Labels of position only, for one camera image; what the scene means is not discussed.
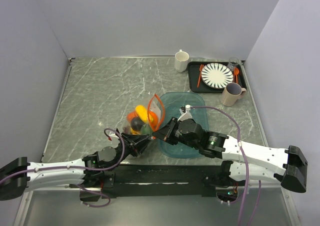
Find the smooth orange persimmon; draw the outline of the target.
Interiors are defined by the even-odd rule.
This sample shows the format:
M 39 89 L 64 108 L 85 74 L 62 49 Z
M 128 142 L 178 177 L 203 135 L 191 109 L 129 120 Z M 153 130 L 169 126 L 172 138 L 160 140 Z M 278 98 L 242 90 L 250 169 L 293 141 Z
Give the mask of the smooth orange persimmon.
M 158 116 L 156 115 L 156 113 L 150 111 L 149 112 L 149 119 L 150 119 L 151 124 L 153 124 L 153 125 L 158 124 Z

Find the clear zip top bag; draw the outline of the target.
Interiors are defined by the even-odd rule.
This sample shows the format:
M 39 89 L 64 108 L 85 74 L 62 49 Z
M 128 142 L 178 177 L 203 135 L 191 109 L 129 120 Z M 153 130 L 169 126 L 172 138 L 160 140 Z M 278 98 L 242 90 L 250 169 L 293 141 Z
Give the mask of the clear zip top bag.
M 151 140 L 153 132 L 160 129 L 165 119 L 165 106 L 157 94 L 154 94 L 147 105 L 136 105 L 134 110 L 126 115 L 122 131 L 129 135 L 148 135 Z

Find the orange dried fruit slice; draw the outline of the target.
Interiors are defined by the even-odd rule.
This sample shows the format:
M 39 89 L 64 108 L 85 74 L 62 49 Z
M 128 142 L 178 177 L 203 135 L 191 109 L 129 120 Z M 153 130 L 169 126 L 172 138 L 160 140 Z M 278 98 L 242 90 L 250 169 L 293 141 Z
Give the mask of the orange dried fruit slice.
M 130 132 L 132 135 L 140 135 L 141 134 L 140 131 L 135 131 L 132 128 L 130 129 Z

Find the yellow corn cob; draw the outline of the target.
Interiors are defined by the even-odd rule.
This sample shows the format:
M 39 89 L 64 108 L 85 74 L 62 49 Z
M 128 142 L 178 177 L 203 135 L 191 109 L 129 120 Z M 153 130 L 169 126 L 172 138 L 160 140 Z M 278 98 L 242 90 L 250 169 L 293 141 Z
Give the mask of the yellow corn cob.
M 147 109 L 143 105 L 136 106 L 135 112 L 138 114 L 140 119 L 142 121 L 144 121 L 144 123 L 148 122 L 148 112 L 147 112 Z

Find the dark purple plum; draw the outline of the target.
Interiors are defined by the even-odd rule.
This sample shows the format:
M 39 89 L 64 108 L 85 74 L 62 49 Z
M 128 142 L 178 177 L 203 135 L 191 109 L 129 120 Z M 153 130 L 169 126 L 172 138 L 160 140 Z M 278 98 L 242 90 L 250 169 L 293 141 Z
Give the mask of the dark purple plum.
M 134 131 L 140 131 L 144 125 L 145 123 L 140 119 L 140 117 L 134 117 L 130 122 L 130 126 Z

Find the green lime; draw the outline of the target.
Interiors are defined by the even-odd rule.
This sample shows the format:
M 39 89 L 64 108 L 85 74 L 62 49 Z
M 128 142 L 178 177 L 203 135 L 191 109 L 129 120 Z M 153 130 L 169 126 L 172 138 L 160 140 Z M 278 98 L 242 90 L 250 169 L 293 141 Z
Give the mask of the green lime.
M 152 134 L 152 129 L 149 125 L 144 125 L 142 128 L 141 128 L 141 131 L 140 133 L 142 135 L 151 135 Z

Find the dark red grape bunch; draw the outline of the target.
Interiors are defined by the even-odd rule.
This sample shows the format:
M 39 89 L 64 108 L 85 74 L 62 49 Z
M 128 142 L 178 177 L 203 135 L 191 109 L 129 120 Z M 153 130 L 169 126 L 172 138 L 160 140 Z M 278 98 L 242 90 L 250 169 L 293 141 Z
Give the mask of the dark red grape bunch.
M 123 127 L 122 132 L 125 134 L 131 134 L 131 127 L 130 126 Z

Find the textured orange tangerine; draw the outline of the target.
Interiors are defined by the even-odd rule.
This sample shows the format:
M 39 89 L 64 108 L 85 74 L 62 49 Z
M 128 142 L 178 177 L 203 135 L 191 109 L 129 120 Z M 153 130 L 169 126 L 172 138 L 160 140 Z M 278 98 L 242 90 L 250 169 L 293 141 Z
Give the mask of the textured orange tangerine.
M 133 111 L 133 112 L 131 112 L 131 113 L 129 113 L 129 114 L 127 115 L 126 119 L 127 119 L 128 122 L 131 122 L 131 120 L 132 120 L 133 118 L 137 117 L 137 116 L 138 116 L 138 114 L 137 114 L 135 111 Z

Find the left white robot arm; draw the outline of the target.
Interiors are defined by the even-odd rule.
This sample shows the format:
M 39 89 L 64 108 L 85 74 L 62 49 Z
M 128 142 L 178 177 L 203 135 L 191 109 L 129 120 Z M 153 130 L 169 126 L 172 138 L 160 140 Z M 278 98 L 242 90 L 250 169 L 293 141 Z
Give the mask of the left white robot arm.
M 19 157 L 0 169 L 0 199 L 8 201 L 35 189 L 58 185 L 93 187 L 103 178 L 113 175 L 127 156 L 138 157 L 148 146 L 149 135 L 117 133 L 117 147 L 100 151 L 68 162 L 35 163 Z

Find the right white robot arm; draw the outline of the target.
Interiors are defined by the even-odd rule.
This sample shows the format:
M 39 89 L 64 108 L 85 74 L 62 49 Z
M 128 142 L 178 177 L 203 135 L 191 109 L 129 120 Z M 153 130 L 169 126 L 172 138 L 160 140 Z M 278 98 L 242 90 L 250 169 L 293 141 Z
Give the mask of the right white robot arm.
M 230 165 L 218 174 L 224 185 L 250 179 L 279 181 L 283 188 L 296 193 L 307 190 L 308 161 L 297 146 L 269 148 L 238 141 L 226 134 L 204 130 L 193 119 L 172 118 L 152 135 L 171 145 L 182 143 L 208 158 L 222 159 L 225 165 Z

